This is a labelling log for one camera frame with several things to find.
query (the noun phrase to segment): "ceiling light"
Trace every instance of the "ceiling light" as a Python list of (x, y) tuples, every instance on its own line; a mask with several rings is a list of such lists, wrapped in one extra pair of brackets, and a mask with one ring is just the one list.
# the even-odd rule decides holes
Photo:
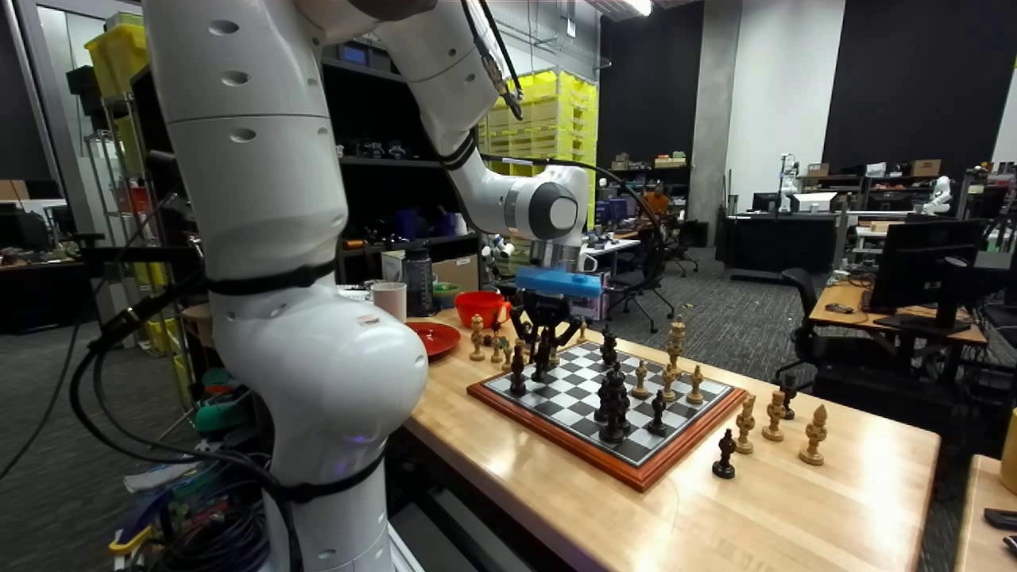
[(655, 10), (655, 0), (627, 0), (638, 16), (648, 16)]

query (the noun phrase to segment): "wall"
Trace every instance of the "wall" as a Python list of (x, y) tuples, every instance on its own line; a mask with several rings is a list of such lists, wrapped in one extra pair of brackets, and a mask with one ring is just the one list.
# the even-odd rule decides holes
[(828, 160), (937, 155), (951, 174), (992, 155), (1017, 0), (849, 0)]
[(740, 36), (740, 0), (704, 3), (698, 96), (695, 96), (695, 134), (693, 134), (695, 163), (693, 163), (693, 199), (689, 199), (689, 216), (698, 224), (716, 224), (729, 191), (724, 172), (729, 172), (739, 36)]
[(740, 210), (779, 186), (783, 155), (823, 155), (842, 13), (847, 0), (745, 0), (729, 134)]
[(693, 149), (704, 3), (603, 27), (600, 163)]
[(1011, 70), (1011, 96), (998, 125), (992, 163), (1017, 163), (1017, 58)]

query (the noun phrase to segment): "desk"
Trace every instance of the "desk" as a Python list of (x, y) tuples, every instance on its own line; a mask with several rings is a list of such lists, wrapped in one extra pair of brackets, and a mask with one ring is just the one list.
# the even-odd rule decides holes
[(638, 237), (614, 237), (614, 241), (603, 241), (603, 245), (598, 245), (598, 249), (592, 249), (592, 245), (581, 245), (580, 249), (580, 257), (614, 257), (614, 255), (619, 255), (619, 251), (630, 251), (630, 249), (638, 249)]
[(785, 268), (828, 273), (837, 216), (729, 216), (719, 255), (730, 277), (779, 279)]
[[(813, 325), (834, 325), (834, 328), (855, 328), (855, 332), (872, 332), (872, 334), (900, 334), (900, 328), (888, 325), (888, 315), (865, 311), (865, 284), (834, 284), (820, 292), (813, 311), (808, 315)], [(900, 315), (910, 318), (936, 318), (936, 309), (904, 309)], [(954, 334), (922, 334), (931, 341), (956, 342), (956, 347), (986, 347), (986, 334), (968, 325), (966, 332)]]
[(0, 265), (0, 334), (71, 325), (97, 311), (82, 265)]
[[(665, 361), (662, 351), (619, 341), (619, 353)], [(593, 471), (561, 444), (473, 402), (466, 385), (496, 374), (471, 361), (471, 342), (433, 361), (406, 431), (473, 482), (572, 568), (917, 568), (931, 497), (937, 435), (831, 409), (828, 466), (799, 462), (801, 393), (787, 440), (752, 431), (735, 479), (716, 479), (721, 429), (709, 431), (648, 494)], [(704, 367), (707, 379), (752, 390), (757, 426), (771, 385)]]
[(998, 462), (976, 453), (966, 479), (956, 568), (1014, 568), (1004, 550), (1004, 531), (986, 524), (986, 510), (1017, 513), (1017, 497), (998, 482)]

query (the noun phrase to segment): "red object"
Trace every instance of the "red object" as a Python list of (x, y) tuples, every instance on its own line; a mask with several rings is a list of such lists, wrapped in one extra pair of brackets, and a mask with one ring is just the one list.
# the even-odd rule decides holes
[(430, 360), (446, 355), (457, 347), (457, 332), (434, 321), (406, 321), (410, 332), (422, 341)]
[(462, 292), (455, 295), (457, 321), (471, 328), (471, 318), (480, 315), (483, 328), (494, 328), (502, 318), (509, 300), (496, 292)]

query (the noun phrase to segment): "wooden table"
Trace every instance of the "wooden table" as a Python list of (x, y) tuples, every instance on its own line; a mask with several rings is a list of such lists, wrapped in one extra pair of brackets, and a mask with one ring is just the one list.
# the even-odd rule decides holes
[(982, 572), (1017, 567), (1004, 550), (1004, 531), (986, 524), (986, 510), (1017, 513), (1017, 497), (998, 482), (998, 462), (976, 453), (966, 479), (956, 568)]
[[(820, 292), (820, 300), (808, 318), (813, 325), (855, 328), (855, 332), (872, 332), (872, 334), (897, 334), (900, 328), (894, 328), (890, 315), (865, 311), (865, 292), (868, 292), (868, 286), (855, 284), (855, 279), (831, 284)], [(936, 309), (910, 304), (910, 309), (900, 309), (897, 315), (936, 318)], [(986, 347), (987, 342), (986, 334), (980, 332), (980, 325), (968, 325), (954, 334), (940, 334), (936, 341), (956, 342), (956, 347)]]
[[(619, 341), (619, 353), (665, 361), (662, 351)], [(496, 374), (463, 342), (433, 361), (406, 431), (485, 494), (576, 568), (917, 568), (931, 497), (937, 435), (831, 409), (828, 466), (799, 462), (816, 398), (799, 398), (785, 441), (761, 440), (771, 385), (704, 367), (707, 379), (752, 390), (752, 453), (716, 479), (721, 429), (676, 462), (648, 494), (593, 471), (494, 406), (466, 385)]]

